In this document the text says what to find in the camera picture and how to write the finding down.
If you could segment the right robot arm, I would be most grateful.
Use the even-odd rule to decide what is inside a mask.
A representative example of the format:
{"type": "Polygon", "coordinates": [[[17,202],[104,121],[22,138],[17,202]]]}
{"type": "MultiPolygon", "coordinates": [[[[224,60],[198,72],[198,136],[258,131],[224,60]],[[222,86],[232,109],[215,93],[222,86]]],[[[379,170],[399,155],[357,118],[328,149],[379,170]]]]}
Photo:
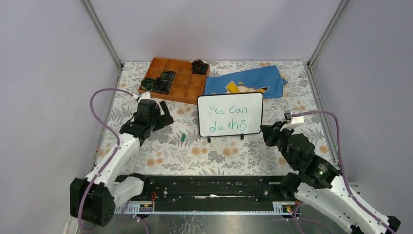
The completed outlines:
{"type": "Polygon", "coordinates": [[[277,147],[293,172],[281,182],[281,198],[294,198],[318,210],[348,234],[394,234],[401,222],[369,205],[345,184],[341,171],[315,153],[304,134],[285,129],[286,122],[261,125],[268,147],[277,147]]]}

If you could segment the black framed whiteboard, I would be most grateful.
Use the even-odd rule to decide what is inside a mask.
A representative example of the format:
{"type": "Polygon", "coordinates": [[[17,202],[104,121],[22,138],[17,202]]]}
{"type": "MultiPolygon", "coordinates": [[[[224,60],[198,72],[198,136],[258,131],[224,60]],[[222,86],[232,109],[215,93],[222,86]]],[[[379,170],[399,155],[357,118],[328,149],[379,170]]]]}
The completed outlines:
{"type": "Polygon", "coordinates": [[[200,137],[258,134],[263,120],[263,94],[202,95],[197,98],[200,137]]]}

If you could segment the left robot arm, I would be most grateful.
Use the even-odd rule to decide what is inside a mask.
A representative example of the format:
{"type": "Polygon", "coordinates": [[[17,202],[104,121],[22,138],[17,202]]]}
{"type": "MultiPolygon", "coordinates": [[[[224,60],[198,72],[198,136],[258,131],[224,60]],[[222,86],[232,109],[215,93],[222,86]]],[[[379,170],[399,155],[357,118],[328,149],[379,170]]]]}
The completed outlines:
{"type": "Polygon", "coordinates": [[[136,153],[152,132],[173,124],[164,101],[140,98],[137,111],[120,128],[119,143],[84,179],[70,184],[70,215],[101,227],[112,219],[115,209],[137,197],[146,200],[151,194],[149,178],[133,174],[116,183],[122,167],[136,153]]]}

